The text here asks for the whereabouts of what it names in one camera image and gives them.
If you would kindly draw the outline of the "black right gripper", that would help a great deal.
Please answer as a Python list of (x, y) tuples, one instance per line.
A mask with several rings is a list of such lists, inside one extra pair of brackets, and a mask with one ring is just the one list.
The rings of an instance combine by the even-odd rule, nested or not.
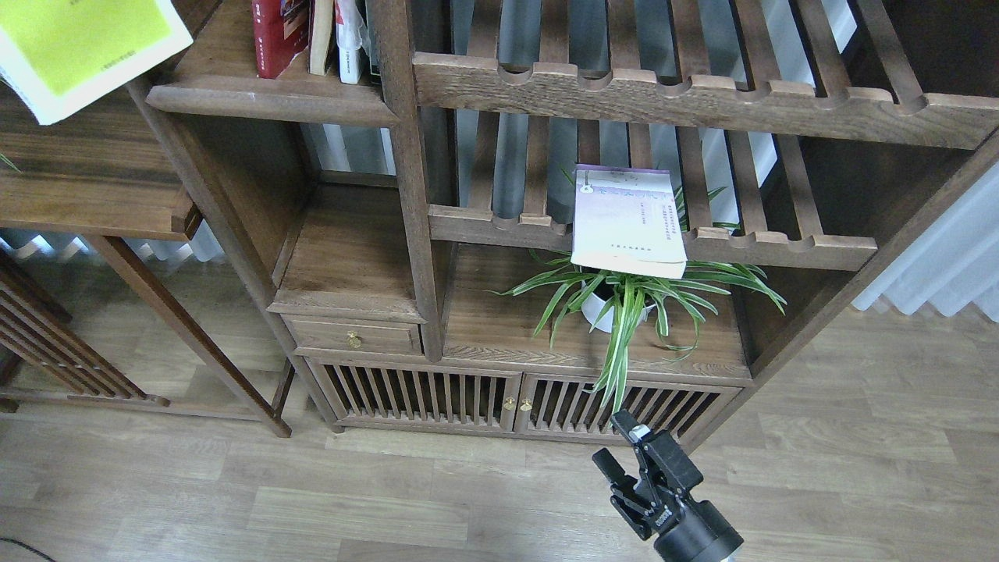
[(667, 432), (652, 433), (627, 410), (611, 416), (613, 427), (634, 447), (639, 478), (627, 475), (607, 448), (592, 461), (610, 485), (611, 505), (642, 540), (656, 535), (664, 561), (731, 561), (745, 541), (709, 501), (690, 491), (703, 476)]

